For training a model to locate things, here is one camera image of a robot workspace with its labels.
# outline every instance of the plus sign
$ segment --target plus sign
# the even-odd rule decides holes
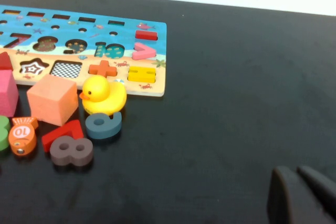
[[[117,68],[110,67],[107,60],[102,60],[99,65],[90,65],[89,74],[98,74],[104,77],[117,76]]]

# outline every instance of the duck beak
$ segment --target duck beak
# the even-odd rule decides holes
[[[79,94],[79,98],[82,99],[82,100],[90,100],[90,98],[88,98],[86,95],[84,95],[83,92],[81,92]]]

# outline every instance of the brown number 8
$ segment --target brown number 8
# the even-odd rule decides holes
[[[61,136],[51,145],[50,155],[55,165],[84,166],[93,159],[93,144],[87,138],[74,140],[71,136]]]

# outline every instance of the yellow rubber duck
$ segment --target yellow rubber duck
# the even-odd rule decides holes
[[[109,83],[104,76],[92,76],[83,84],[79,95],[83,107],[89,114],[105,113],[110,116],[125,105],[127,92],[121,82]]]

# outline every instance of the star-shaped cutout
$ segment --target star-shaped cutout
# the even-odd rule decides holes
[[[21,62],[21,73],[40,74],[49,64],[42,62],[40,59]]]
[[[33,30],[34,30],[34,34],[35,34],[35,33],[42,34],[42,33],[44,32],[44,30],[41,30],[41,28],[33,29]]]

